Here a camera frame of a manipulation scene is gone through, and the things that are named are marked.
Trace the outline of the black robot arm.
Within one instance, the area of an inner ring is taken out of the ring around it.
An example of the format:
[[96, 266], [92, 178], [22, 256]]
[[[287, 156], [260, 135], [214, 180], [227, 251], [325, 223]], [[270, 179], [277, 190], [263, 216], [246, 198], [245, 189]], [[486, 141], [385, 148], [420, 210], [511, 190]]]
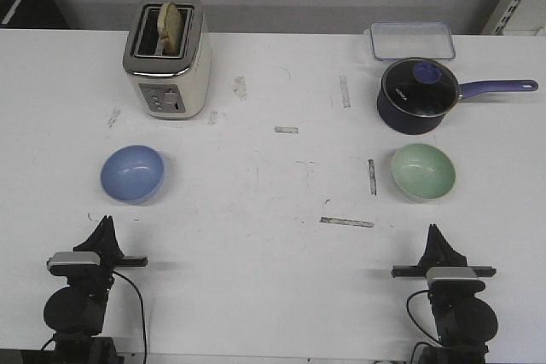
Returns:
[[[410, 363], [484, 363], [489, 352], [486, 343], [498, 331], [497, 315], [485, 301], [476, 297], [485, 289], [482, 279], [492, 277], [492, 266], [470, 266], [455, 251], [435, 224], [430, 224], [427, 243], [416, 265], [395, 265], [394, 278], [424, 278], [427, 288], [407, 297], [405, 308], [414, 325], [430, 339], [412, 349]], [[411, 300], [425, 294], [430, 303], [436, 335], [418, 323], [410, 311]]]
[[146, 256], [126, 256], [119, 248], [113, 218], [104, 216], [93, 233], [71, 251], [59, 251], [46, 262], [53, 276], [67, 285], [44, 306], [44, 322], [54, 331], [49, 363], [123, 363], [110, 337], [101, 335], [118, 268], [143, 268]]

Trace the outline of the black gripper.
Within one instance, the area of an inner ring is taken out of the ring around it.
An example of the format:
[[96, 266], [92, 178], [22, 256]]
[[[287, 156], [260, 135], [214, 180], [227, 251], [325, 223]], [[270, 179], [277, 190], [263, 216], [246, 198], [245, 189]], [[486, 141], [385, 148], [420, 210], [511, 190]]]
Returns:
[[[107, 228], [108, 253], [97, 253]], [[91, 235], [81, 244], [74, 247], [75, 251], [93, 251], [101, 259], [100, 270], [88, 276], [67, 278], [69, 286], [75, 286], [88, 295], [99, 296], [107, 294], [113, 285], [113, 272], [116, 268], [143, 268], [148, 265], [147, 256], [126, 256], [119, 247], [114, 227], [113, 217], [104, 216]]]
[[393, 278], [423, 278], [427, 289], [415, 292], [406, 299], [406, 308], [418, 294], [454, 292], [452, 298], [473, 298], [485, 289], [482, 278], [491, 278], [497, 273], [492, 266], [468, 265], [465, 256], [455, 251], [443, 236], [438, 226], [431, 223], [427, 232], [427, 243], [419, 262], [414, 265], [394, 265]]

